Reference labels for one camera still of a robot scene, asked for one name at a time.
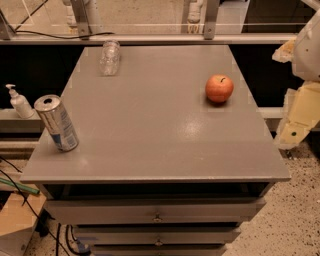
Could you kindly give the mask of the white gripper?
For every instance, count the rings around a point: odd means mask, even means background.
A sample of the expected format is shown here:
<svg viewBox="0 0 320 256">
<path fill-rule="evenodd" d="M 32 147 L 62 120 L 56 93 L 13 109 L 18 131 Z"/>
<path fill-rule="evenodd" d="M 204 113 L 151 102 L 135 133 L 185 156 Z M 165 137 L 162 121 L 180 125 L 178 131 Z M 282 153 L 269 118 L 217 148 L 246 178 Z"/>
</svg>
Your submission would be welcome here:
<svg viewBox="0 0 320 256">
<path fill-rule="evenodd" d="M 287 90 L 283 117 L 276 130 L 275 145 L 289 150 L 297 147 L 320 122 L 320 21 L 309 21 L 296 41 L 285 42 L 275 50 L 272 59 L 281 63 L 292 61 L 293 74 L 305 80 L 297 90 Z"/>
</svg>

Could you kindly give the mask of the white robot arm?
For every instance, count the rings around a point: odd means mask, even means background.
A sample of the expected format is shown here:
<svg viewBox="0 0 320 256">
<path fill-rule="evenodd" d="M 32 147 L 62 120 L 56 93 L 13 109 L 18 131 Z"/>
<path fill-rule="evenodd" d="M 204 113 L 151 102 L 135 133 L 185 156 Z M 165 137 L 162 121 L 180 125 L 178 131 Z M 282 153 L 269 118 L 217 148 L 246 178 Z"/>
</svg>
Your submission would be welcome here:
<svg viewBox="0 0 320 256">
<path fill-rule="evenodd" d="M 279 47 L 272 59 L 291 62 L 293 75 L 303 84 L 288 89 L 284 96 L 282 119 L 274 143 L 279 149 L 297 147 L 320 122 L 320 6 L 319 0 L 302 0 L 316 13 L 299 32 Z"/>
</svg>

